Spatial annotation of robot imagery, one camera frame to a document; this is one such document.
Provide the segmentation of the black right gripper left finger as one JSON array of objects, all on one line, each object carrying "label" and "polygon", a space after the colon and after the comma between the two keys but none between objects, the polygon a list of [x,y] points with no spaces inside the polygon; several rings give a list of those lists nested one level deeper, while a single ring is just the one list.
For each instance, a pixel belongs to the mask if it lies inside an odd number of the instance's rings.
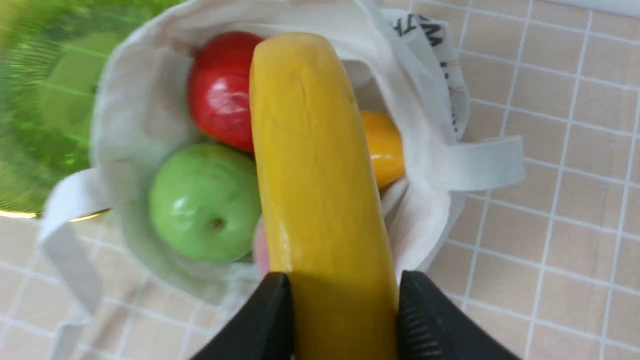
[{"label": "black right gripper left finger", "polygon": [[291,284],[269,272],[238,313],[192,360],[291,360],[294,356]]}]

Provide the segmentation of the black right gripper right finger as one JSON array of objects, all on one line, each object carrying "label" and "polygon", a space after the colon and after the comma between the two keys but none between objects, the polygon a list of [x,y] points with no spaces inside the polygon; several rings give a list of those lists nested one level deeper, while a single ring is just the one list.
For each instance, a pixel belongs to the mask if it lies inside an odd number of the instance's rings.
[{"label": "black right gripper right finger", "polygon": [[403,271],[399,284],[400,360],[518,360],[462,312],[420,271]]}]

